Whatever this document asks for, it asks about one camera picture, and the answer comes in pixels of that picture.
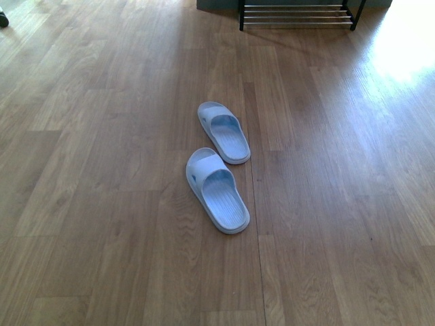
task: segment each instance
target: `black metal frame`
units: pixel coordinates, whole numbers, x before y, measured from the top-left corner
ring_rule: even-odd
[[[246,5],[245,0],[239,0],[239,29],[243,31],[245,24],[278,24],[278,25],[350,25],[351,31],[354,31],[358,20],[360,19],[362,10],[366,4],[366,0],[361,0],[360,7],[356,16],[352,14],[349,7],[347,7],[348,0],[343,0],[341,5]],[[254,16],[246,16],[246,13],[251,13]],[[258,13],[270,14],[291,14],[291,16],[256,16]],[[293,16],[293,14],[310,14],[311,16]],[[335,16],[324,16],[324,14],[332,13]],[[261,20],[267,18],[268,21],[260,22],[246,22],[245,19]]]

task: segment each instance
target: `white slipper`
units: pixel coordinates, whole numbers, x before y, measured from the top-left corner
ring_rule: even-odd
[[[217,102],[205,102],[198,108],[198,117],[222,159],[230,164],[248,161],[251,151],[238,119]]]
[[[220,231],[236,234],[247,227],[249,212],[237,191],[234,176],[214,150],[195,151],[188,160],[186,177]]]

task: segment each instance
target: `slide sandal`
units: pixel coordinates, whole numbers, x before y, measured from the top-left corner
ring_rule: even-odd
[[[236,181],[211,148],[200,148],[188,160],[188,183],[214,225],[223,233],[236,234],[249,224],[249,212]]]
[[[198,117],[222,159],[230,164],[248,161],[251,151],[238,119],[225,106],[205,102],[198,108]]]

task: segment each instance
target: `shoe rack rail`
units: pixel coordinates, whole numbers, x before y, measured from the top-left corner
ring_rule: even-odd
[[[332,5],[249,5],[239,0],[240,31],[245,25],[280,26],[348,26],[354,31],[366,0],[361,0],[353,15],[348,0]]]

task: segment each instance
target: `wood grain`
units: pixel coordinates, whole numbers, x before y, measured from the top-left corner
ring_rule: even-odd
[[[0,170],[0,247],[11,238],[59,136],[52,131],[26,132],[5,160]]]
[[[261,270],[263,275],[266,325],[285,325],[284,306],[279,282],[277,250],[273,236],[259,236]]]
[[[157,193],[117,196],[85,325],[142,322],[157,208]]]
[[[275,239],[285,322],[342,325],[338,309],[340,293],[334,290],[321,228],[311,208],[309,165],[297,152],[269,151],[251,160],[258,233]],[[267,267],[266,270],[262,267],[264,280],[266,271]],[[275,293],[266,291],[264,286],[267,307],[266,298]]]
[[[433,302],[431,277],[424,270],[431,259],[424,255],[419,239],[397,196],[358,198],[370,241],[391,298],[403,325],[430,325],[435,314],[424,302]]]
[[[104,94],[88,93],[81,104],[90,105],[84,125],[61,134],[15,229],[17,236],[57,235],[88,159],[107,102]]]
[[[88,297],[39,297],[33,302],[26,325],[82,326],[88,305]]]
[[[313,206],[343,324],[401,325],[355,203],[332,188],[321,189],[315,198]]]
[[[256,324],[256,312],[253,310],[203,312],[201,326],[252,326]]]
[[[0,323],[24,325],[56,238],[12,238],[0,260]]]

